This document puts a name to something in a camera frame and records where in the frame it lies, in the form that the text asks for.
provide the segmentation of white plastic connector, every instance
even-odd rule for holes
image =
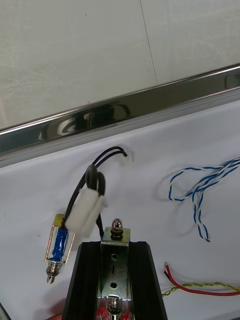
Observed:
[[[69,231],[89,237],[99,213],[103,210],[105,197],[93,189],[83,189],[65,226]]]

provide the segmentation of tiled wall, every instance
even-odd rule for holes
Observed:
[[[2,0],[0,128],[238,63],[239,17],[240,0]]]

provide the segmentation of stainless steel rail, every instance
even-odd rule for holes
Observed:
[[[0,130],[0,167],[240,100],[240,64]]]

